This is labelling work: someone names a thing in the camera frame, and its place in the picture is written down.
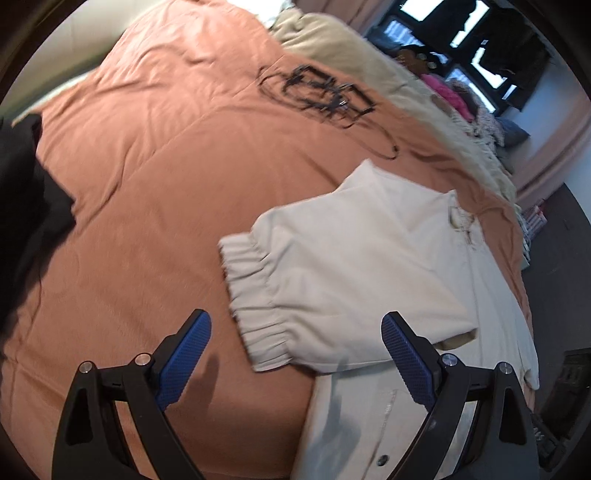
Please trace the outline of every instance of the black device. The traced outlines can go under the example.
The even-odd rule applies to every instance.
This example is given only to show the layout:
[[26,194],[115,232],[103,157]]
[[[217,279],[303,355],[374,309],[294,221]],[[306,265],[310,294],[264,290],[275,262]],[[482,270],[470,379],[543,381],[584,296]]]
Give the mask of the black device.
[[[478,401],[478,406],[456,469],[447,478],[538,478],[536,431],[510,364],[467,367],[453,354],[440,355],[397,312],[383,318],[381,330],[413,400],[429,412],[388,480],[434,479],[467,401]],[[80,364],[61,414],[53,480],[145,479],[129,452],[116,401],[129,404],[160,480],[204,480],[164,410],[180,398],[210,333],[209,315],[195,310],[153,354],[141,353],[128,365],[114,368],[99,369],[90,361]]]

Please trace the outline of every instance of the cream comforter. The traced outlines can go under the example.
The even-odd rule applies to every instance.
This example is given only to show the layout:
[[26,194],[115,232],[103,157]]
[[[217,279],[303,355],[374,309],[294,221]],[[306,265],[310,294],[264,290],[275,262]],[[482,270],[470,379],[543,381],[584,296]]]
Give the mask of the cream comforter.
[[455,111],[450,120],[431,101],[433,92],[427,85],[341,20],[290,8],[279,15],[271,34],[287,51],[339,69],[377,90],[421,121],[478,182],[515,202],[515,186],[490,148],[469,136],[473,128]]

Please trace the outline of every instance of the black button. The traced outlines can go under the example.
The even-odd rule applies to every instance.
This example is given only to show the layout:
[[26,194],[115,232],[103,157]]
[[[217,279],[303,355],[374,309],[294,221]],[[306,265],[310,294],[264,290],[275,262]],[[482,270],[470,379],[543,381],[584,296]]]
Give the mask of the black button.
[[382,455],[380,458],[378,458],[378,461],[376,463],[378,464],[378,466],[384,466],[386,465],[386,463],[388,463],[388,460],[390,460],[390,457],[388,455]]

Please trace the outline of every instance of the elastic cuff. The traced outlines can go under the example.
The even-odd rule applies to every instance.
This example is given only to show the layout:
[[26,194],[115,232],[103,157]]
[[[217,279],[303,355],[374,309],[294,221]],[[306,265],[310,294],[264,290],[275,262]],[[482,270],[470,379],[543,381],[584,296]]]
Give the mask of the elastic cuff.
[[274,289],[269,277],[273,265],[249,233],[229,235],[218,243],[230,309],[238,323],[242,341],[255,372],[288,364],[284,319],[273,304]]

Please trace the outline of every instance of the tangled cable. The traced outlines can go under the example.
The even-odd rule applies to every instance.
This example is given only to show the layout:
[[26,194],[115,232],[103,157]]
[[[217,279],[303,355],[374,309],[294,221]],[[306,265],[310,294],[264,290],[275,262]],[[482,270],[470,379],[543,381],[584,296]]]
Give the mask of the tangled cable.
[[[377,152],[361,140],[355,141],[384,160],[394,160],[398,157],[399,148],[392,135],[382,125],[367,117],[375,110],[375,102],[354,83],[338,85],[336,78],[311,65],[300,65],[289,74],[274,72],[261,77],[266,69],[261,67],[257,75],[259,91],[264,96],[300,112],[317,110],[323,115],[323,121],[341,129],[348,129],[354,125],[374,128],[388,139],[394,155]],[[282,80],[279,90],[281,95],[275,91],[277,89],[269,85],[269,81],[277,77]]]

